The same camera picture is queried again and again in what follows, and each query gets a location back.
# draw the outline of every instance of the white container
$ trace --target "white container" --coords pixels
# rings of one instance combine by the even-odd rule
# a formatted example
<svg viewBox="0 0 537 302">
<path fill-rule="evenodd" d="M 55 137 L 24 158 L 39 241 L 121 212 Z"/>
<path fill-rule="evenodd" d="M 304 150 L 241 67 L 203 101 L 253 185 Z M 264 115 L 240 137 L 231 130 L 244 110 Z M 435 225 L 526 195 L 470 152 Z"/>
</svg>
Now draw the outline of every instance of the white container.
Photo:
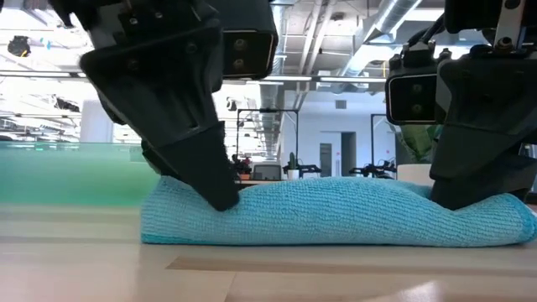
<svg viewBox="0 0 537 302">
<path fill-rule="evenodd" d="M 397 166 L 397 180 L 415 183 L 417 185 L 433 185 L 429 177 L 430 164 L 401 164 Z"/>
<path fill-rule="evenodd" d="M 297 180 L 300 177 L 300 170 L 287 170 L 287 180 Z"/>
</svg>

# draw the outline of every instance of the chair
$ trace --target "chair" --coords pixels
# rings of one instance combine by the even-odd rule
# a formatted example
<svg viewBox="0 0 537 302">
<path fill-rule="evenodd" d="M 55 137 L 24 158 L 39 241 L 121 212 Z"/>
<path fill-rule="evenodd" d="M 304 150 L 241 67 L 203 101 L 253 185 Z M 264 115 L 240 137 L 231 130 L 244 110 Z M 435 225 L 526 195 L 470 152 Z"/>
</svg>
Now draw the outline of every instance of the chair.
<svg viewBox="0 0 537 302">
<path fill-rule="evenodd" d="M 252 180 L 282 180 L 282 166 L 279 164 L 256 164 L 253 166 Z"/>
</svg>

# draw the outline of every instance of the green glass panel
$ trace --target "green glass panel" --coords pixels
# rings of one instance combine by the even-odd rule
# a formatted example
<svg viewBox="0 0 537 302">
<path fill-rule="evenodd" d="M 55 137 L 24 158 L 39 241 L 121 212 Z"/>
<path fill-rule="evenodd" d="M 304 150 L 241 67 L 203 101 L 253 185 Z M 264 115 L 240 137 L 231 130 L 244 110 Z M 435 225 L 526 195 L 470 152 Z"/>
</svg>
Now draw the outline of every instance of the green glass panel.
<svg viewBox="0 0 537 302">
<path fill-rule="evenodd" d="M 0 203 L 139 206 L 158 179 L 135 145 L 0 142 Z"/>
</svg>

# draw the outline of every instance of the green plant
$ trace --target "green plant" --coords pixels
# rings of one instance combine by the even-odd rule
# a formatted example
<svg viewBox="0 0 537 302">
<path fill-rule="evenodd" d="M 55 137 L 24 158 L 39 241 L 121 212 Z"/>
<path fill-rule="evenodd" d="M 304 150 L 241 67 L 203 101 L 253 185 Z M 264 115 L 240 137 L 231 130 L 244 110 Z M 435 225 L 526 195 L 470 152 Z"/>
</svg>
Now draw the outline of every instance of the green plant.
<svg viewBox="0 0 537 302">
<path fill-rule="evenodd" d="M 299 163 L 296 160 L 295 154 L 289 154 L 289 169 L 298 169 Z"/>
<path fill-rule="evenodd" d="M 389 126 L 416 164 L 430 164 L 432 162 L 436 140 L 441 132 L 440 125 L 405 125 L 399 129 L 392 124 Z"/>
</svg>

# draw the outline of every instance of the blue towel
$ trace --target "blue towel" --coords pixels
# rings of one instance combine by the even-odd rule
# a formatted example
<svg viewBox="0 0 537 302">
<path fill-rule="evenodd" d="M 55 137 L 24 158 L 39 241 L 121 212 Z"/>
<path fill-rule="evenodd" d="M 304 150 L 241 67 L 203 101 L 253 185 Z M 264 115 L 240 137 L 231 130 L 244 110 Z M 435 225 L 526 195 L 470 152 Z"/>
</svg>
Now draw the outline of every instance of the blue towel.
<svg viewBox="0 0 537 302">
<path fill-rule="evenodd" d="M 218 212 L 188 185 L 163 177 L 142 207 L 142 241 L 491 247 L 536 237 L 536 216 L 512 195 L 450 211 L 429 194 L 429 187 L 397 180 L 282 181 L 242 190 L 236 207 Z"/>
</svg>

